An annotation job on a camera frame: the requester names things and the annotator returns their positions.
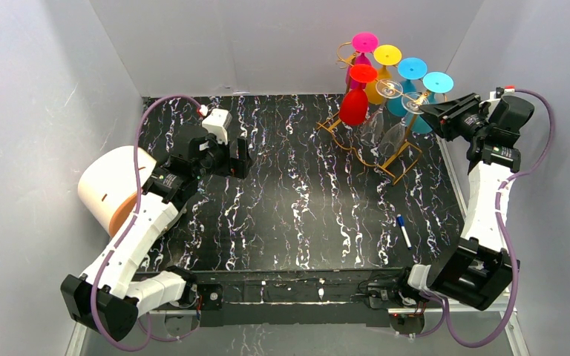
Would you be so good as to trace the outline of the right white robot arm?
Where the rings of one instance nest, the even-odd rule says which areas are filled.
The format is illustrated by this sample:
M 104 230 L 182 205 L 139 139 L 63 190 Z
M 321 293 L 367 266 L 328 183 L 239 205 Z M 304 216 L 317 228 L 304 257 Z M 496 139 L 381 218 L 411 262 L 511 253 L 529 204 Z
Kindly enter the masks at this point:
M 514 145 L 534 106 L 518 96 L 498 93 L 483 101 L 471 93 L 453 101 L 422 103 L 418 111 L 439 137 L 468 142 L 470 193 L 457 247 L 430 265 L 414 265 L 405 285 L 483 311 L 513 280 L 512 259 L 499 226 L 506 220 L 510 177 L 520 171 L 521 155 Z

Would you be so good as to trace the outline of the clear champagne flute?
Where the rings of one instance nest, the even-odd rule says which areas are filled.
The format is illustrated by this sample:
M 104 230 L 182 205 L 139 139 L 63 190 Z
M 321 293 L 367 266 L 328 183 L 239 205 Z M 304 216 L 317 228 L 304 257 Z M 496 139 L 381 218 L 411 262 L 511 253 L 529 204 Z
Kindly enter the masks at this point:
M 402 146 L 405 131 L 414 121 L 411 131 L 416 134 L 427 134 L 432 131 L 430 126 L 420 116 L 420 105 L 429 104 L 429 96 L 420 92 L 405 93 L 401 98 L 391 99 L 387 108 L 392 115 L 401 117 L 399 123 L 393 125 L 379 143 L 379 153 L 389 158 Z
M 361 142 L 370 147 L 376 146 L 381 141 L 386 102 L 389 99 L 397 99 L 403 94 L 402 85 L 392 79 L 378 79 L 373 88 L 381 101 L 361 129 Z

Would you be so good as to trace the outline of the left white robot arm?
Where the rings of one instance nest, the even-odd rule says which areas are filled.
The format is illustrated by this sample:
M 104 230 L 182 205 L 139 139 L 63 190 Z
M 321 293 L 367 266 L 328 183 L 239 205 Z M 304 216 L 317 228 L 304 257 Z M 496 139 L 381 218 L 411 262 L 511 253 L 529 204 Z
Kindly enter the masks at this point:
M 101 254 L 60 286 L 71 318 L 115 346 L 152 310 L 185 300 L 196 283 L 184 268 L 134 279 L 153 243 L 186 211 L 198 185 L 210 176 L 248 176 L 249 143 L 230 143 L 220 128 L 190 126 L 177 152 L 155 160 L 126 145 L 107 152 L 81 176 L 78 194 L 110 238 Z

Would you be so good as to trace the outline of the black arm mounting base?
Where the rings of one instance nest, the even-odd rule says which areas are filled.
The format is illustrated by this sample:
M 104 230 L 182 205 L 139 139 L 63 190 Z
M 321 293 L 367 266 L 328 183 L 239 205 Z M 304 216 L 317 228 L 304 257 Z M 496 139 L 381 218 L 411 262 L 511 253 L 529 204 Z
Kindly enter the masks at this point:
M 433 303 L 401 291 L 406 277 L 403 268 L 192 271 L 188 298 L 159 310 L 183 315 L 199 306 L 204 327 L 364 324 L 418 334 Z

